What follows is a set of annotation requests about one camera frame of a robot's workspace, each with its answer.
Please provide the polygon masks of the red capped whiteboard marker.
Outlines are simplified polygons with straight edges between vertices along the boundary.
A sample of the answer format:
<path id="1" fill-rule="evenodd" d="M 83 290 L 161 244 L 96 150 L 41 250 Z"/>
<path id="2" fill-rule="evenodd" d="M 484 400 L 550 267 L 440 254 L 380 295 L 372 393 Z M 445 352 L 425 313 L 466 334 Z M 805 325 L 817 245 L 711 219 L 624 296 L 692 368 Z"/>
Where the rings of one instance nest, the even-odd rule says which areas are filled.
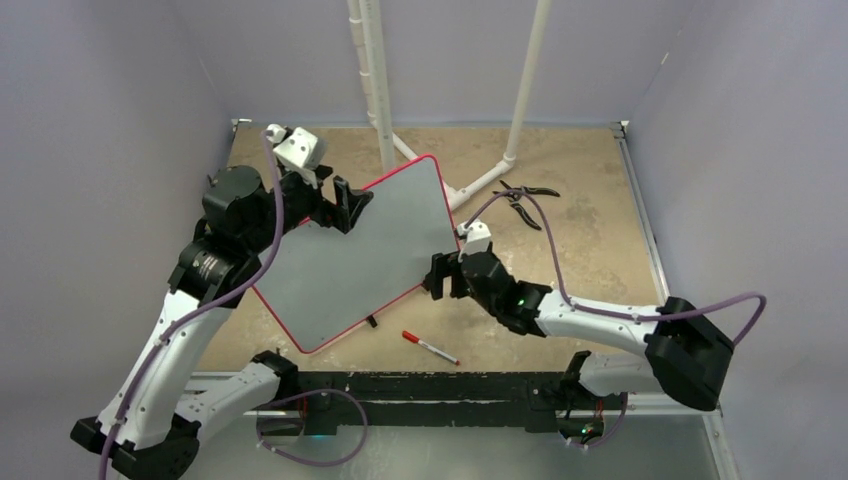
<path id="1" fill-rule="evenodd" d="M 425 342 L 424 340 L 420 339 L 418 336 L 412 334 L 409 331 L 404 330 L 402 332 L 402 337 L 405 340 L 407 340 L 407 341 L 409 341 L 413 344 L 416 344 L 416 345 L 420 346 L 421 348 L 426 349 L 427 351 L 431 352 L 432 354 L 437 355 L 438 357 L 450 362 L 451 364 L 453 364 L 455 366 L 459 366 L 461 364 L 460 360 L 457 359 L 456 357 L 444 352 L 443 350 L 441 350 L 441 349 L 439 349 L 439 348 L 437 348 L 433 345 L 430 345 L 429 343 Z"/>

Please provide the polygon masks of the red framed whiteboard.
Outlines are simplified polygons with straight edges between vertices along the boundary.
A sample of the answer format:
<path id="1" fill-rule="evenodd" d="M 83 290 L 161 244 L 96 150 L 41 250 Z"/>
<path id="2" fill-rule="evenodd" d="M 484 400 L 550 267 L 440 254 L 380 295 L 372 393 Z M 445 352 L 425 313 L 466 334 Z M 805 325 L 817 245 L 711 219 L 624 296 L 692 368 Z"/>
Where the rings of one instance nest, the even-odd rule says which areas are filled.
<path id="1" fill-rule="evenodd" d="M 437 159 L 411 161 L 368 186 L 343 234 L 314 221 L 286 233 L 254 289 L 298 351 L 311 354 L 410 293 L 435 254 L 458 248 Z"/>

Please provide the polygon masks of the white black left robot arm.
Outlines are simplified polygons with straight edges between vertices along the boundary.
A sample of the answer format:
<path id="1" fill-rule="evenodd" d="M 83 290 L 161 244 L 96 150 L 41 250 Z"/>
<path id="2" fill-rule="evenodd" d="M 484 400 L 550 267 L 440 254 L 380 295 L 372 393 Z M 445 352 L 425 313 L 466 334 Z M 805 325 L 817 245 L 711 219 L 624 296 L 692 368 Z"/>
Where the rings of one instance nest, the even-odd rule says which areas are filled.
<path id="1" fill-rule="evenodd" d="M 279 164 L 266 188 L 259 172 L 241 165 L 219 170 L 202 199 L 204 214 L 178 257 L 163 308 L 124 385 L 95 417 L 80 419 L 71 438 L 130 479 L 177 479 L 200 446 L 257 407 L 292 408 L 303 425 L 309 393 L 297 367 L 264 351 L 229 380 L 193 398 L 185 386 L 200 356 L 244 293 L 269 269 L 285 233 L 309 218 L 350 231 L 372 200 L 341 177 L 336 198 Z"/>

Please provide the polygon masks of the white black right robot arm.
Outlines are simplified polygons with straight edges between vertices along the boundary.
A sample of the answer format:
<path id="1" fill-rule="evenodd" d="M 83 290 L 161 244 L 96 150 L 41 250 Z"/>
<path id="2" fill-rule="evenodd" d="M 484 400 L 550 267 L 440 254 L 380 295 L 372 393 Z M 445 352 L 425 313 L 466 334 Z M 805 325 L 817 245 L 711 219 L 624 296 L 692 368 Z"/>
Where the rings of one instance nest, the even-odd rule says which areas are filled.
<path id="1" fill-rule="evenodd" d="M 633 355 L 575 357 L 561 381 L 564 399 L 584 407 L 621 392 L 661 391 L 701 411 L 717 407 L 735 346 L 705 315 L 681 298 L 661 306 L 632 307 L 574 297 L 550 286 L 515 279 L 491 251 L 432 256 L 424 288 L 435 300 L 451 280 L 452 298 L 472 298 L 518 335 L 570 337 Z"/>

